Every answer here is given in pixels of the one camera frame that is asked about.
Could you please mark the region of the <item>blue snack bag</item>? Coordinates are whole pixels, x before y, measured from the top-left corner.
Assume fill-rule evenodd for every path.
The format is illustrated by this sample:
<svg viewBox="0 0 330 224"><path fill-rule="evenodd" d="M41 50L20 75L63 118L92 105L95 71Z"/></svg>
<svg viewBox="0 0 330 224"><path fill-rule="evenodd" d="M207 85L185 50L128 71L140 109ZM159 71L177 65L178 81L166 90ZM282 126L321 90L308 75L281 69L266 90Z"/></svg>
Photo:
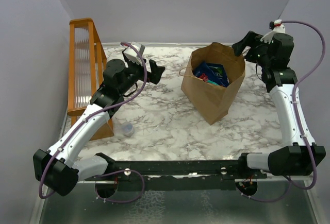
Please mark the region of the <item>blue snack bag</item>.
<svg viewBox="0 0 330 224"><path fill-rule="evenodd" d="M206 63L204 61L192 72L194 76L199 79L210 79L211 81L214 81L225 88L229 86L227 73L224 69L224 66L221 64Z"/></svg>

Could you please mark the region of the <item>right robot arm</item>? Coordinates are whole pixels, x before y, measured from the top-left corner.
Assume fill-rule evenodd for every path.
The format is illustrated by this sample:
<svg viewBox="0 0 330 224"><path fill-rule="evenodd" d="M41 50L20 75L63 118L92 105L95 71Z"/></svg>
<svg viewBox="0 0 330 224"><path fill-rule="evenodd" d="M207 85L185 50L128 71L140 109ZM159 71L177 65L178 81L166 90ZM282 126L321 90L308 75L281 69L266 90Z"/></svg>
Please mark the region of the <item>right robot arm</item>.
<svg viewBox="0 0 330 224"><path fill-rule="evenodd" d="M326 151L318 146L309 132L299 103L297 77L288 64L294 48L293 37L275 32L266 40L253 31L232 45L239 56L249 47L245 60L261 67L261 80L272 98L282 133L283 147L269 154L247 153L245 161L237 165L237 173L249 178L255 170L263 170L275 176L309 176L325 158Z"/></svg>

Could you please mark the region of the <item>brown paper bag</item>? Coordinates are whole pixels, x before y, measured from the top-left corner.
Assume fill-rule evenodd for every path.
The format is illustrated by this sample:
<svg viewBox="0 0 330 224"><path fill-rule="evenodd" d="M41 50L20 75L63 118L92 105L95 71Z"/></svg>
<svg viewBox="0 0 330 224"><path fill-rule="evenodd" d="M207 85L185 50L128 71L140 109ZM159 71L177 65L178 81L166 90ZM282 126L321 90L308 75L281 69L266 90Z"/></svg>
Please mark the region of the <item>brown paper bag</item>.
<svg viewBox="0 0 330 224"><path fill-rule="evenodd" d="M194 76L193 70L203 62L223 65L229 86L225 88ZM212 125L226 116L245 77L243 56L236 57L230 46L213 42L193 51L184 69L181 90L205 121Z"/></svg>

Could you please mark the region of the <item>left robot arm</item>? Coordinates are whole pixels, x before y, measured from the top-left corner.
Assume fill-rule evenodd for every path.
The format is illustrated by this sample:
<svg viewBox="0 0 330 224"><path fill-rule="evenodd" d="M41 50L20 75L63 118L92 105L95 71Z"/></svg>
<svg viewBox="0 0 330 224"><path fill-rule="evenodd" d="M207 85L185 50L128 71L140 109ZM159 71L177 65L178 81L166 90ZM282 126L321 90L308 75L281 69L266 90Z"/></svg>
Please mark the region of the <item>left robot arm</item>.
<svg viewBox="0 0 330 224"><path fill-rule="evenodd" d="M98 175L103 180L113 176L114 167L105 156L96 155L81 163L77 156L100 127L118 111L120 106L136 98L139 93L127 91L141 80L144 84L158 84L164 66L150 60L150 71L144 63L129 59L112 59L103 71L103 82L90 99L85 111L69 131L47 151L38 149L33 155L35 177L40 187L46 185L55 193L66 196L77 182Z"/></svg>

